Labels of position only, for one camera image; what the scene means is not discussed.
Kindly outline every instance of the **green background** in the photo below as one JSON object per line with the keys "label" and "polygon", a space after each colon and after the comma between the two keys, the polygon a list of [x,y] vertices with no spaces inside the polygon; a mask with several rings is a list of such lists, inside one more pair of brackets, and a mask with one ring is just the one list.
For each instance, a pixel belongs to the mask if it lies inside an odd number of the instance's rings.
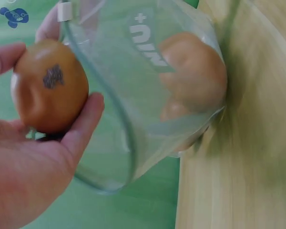
{"label": "green background", "polygon": [[[35,32],[55,0],[0,0],[0,8],[23,8],[29,14],[27,24],[17,29],[7,25],[0,15],[0,45],[34,42]],[[10,72],[0,77],[0,118],[16,118],[10,97]],[[113,196],[98,195],[78,180],[26,229],[173,229],[178,192],[179,160],[167,158],[147,174]]]}

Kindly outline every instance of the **blue logo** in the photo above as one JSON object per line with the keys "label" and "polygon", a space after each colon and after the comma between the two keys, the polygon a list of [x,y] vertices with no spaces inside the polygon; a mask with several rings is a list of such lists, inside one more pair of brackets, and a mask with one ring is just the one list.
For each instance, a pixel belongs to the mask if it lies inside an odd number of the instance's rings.
{"label": "blue logo", "polygon": [[15,29],[18,26],[18,23],[27,23],[29,21],[28,13],[21,8],[15,10],[9,10],[6,7],[0,9],[0,14],[5,16],[8,21],[8,25]]}

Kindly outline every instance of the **wooden surface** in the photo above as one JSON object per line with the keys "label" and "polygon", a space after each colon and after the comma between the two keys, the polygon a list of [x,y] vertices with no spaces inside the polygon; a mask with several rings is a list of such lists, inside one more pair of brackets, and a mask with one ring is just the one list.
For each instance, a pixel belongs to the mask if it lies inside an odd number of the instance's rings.
{"label": "wooden surface", "polygon": [[286,0],[202,0],[227,107],[181,160],[176,229],[286,229]]}

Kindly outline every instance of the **bruise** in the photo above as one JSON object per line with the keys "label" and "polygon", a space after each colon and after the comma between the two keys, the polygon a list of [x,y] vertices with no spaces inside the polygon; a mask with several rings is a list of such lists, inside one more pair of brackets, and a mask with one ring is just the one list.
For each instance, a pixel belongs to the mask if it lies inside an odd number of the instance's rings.
{"label": "bruise", "polygon": [[58,64],[48,69],[47,74],[43,78],[43,85],[45,88],[54,89],[57,83],[64,85],[63,73]]}

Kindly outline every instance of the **clear plastic bag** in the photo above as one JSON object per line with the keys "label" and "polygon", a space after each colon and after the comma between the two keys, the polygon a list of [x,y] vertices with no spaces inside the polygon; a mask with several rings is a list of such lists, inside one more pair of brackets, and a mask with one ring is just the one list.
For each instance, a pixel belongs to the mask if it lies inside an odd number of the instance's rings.
{"label": "clear plastic bag", "polygon": [[208,16],[180,0],[71,2],[74,19],[63,23],[63,42],[83,64],[90,89],[105,97],[103,118],[76,177],[100,190],[117,191],[184,141],[194,141],[223,108],[161,119],[174,94],[159,76],[176,72],[162,56],[161,43],[188,31],[221,61],[222,55]]}

